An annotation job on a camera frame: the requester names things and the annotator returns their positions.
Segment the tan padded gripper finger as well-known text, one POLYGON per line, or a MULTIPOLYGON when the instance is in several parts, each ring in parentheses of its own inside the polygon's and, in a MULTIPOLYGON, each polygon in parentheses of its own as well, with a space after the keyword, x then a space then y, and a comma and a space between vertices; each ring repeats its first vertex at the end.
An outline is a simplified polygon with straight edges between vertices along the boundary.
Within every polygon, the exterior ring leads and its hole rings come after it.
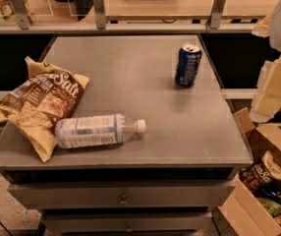
POLYGON ((250 118, 255 123, 266 123, 281 108, 281 56, 263 64, 256 86, 250 118))

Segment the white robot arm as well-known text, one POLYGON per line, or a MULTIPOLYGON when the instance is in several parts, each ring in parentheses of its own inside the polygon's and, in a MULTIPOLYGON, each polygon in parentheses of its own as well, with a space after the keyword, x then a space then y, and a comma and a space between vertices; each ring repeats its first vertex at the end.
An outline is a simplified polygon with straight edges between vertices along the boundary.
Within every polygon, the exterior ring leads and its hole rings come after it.
MULTIPOLYGON (((281 0, 274 11, 256 25, 253 34, 268 36, 270 46, 281 53, 281 0)), ((255 123, 266 123, 281 108, 281 56, 264 63, 256 86, 250 118, 255 123)))

